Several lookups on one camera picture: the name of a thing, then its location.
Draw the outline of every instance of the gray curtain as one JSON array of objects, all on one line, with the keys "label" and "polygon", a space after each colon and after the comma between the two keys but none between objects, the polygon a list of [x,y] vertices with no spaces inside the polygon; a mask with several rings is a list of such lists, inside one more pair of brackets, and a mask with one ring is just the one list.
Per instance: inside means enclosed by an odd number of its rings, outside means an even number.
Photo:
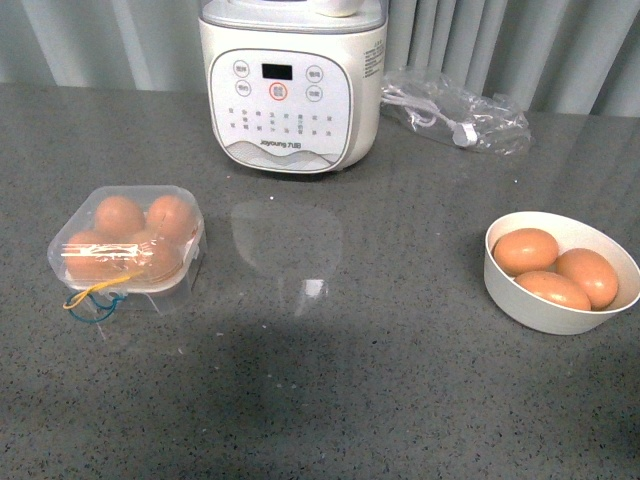
[{"label": "gray curtain", "polygon": [[[198,0],[2,0],[0,82],[204,92]],[[640,116],[640,0],[390,0],[387,69]]]}]

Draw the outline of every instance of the blue string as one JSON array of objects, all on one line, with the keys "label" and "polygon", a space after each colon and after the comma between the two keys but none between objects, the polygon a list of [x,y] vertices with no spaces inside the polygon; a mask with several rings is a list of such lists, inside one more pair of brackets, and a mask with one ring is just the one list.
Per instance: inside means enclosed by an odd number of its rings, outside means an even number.
[{"label": "blue string", "polygon": [[[73,297],[75,297],[77,295],[77,293],[73,293],[69,296],[69,298],[67,298],[67,305],[71,305],[71,299]],[[81,317],[80,315],[78,315],[77,313],[75,313],[73,310],[69,310],[69,313],[71,314],[71,316],[73,318],[75,318],[76,320],[80,320],[83,323],[88,323],[88,324],[96,324],[99,322],[102,322],[103,320],[106,320],[107,318],[109,318],[109,316],[111,316],[111,314],[115,311],[116,307],[118,306],[118,304],[120,302],[122,302],[126,297],[123,297],[121,295],[116,295],[113,298],[113,301],[111,302],[110,305],[102,305],[101,303],[99,303],[92,294],[87,295],[87,298],[89,298],[91,300],[91,302],[93,302],[93,304],[96,306],[96,308],[98,310],[103,310],[105,311],[105,313],[98,318],[84,318]]]}]

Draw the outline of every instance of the digital display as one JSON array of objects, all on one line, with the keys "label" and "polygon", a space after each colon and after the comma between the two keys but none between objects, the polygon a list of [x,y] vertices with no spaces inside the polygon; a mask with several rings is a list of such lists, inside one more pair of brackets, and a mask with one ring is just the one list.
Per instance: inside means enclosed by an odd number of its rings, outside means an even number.
[{"label": "digital display", "polygon": [[293,80],[293,68],[291,65],[263,63],[262,78],[270,78],[272,80]]}]

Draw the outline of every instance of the brown egg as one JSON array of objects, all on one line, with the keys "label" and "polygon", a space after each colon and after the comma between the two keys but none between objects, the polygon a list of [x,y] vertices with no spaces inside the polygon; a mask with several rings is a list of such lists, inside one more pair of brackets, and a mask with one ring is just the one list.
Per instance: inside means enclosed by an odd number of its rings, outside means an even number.
[{"label": "brown egg", "polygon": [[80,282],[103,282],[122,275],[122,260],[110,237],[86,230],[64,245],[62,256],[69,275]]},{"label": "brown egg", "polygon": [[129,243],[136,244],[136,254],[128,265],[132,273],[139,273],[135,283],[154,284],[163,282],[182,267],[180,249],[173,243],[159,238],[156,232],[142,230],[129,238]]},{"label": "brown egg", "polygon": [[576,310],[591,310],[591,302],[580,286],[553,272],[527,272],[515,282],[534,295]]},{"label": "brown egg", "polygon": [[618,293],[618,275],[597,252],[574,248],[558,257],[556,271],[576,282],[586,292],[594,310],[606,308]]},{"label": "brown egg", "polygon": [[94,222],[96,231],[122,240],[144,228],[144,213],[130,198],[114,195],[100,202]]},{"label": "brown egg", "polygon": [[147,228],[177,244],[191,240],[198,228],[193,205],[175,195],[157,198],[147,212]]},{"label": "brown egg", "polygon": [[546,270],[558,257],[558,242],[539,228],[521,228],[500,237],[493,258],[504,273],[516,277],[525,272]]}]

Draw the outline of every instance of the yellow string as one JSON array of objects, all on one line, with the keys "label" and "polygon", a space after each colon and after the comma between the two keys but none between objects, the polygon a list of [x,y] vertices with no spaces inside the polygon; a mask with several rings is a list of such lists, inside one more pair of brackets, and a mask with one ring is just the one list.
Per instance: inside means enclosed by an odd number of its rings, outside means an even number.
[{"label": "yellow string", "polygon": [[65,310],[71,310],[73,308],[76,308],[78,305],[80,305],[80,303],[87,298],[87,296],[93,292],[97,292],[102,290],[103,288],[107,288],[107,287],[111,287],[113,285],[118,285],[120,283],[124,283],[128,280],[131,280],[133,277],[136,277],[138,275],[140,275],[142,272],[141,271],[137,271],[137,272],[133,272],[130,273],[129,275],[124,275],[122,277],[118,277],[118,278],[114,278],[113,280],[108,280],[106,282],[100,282],[100,283],[96,283],[95,285],[92,285],[91,287],[87,288],[86,290],[82,291],[82,292],[78,292],[77,294],[75,294],[73,297],[71,297],[71,299],[64,303],[62,305],[62,308],[64,308]]}]

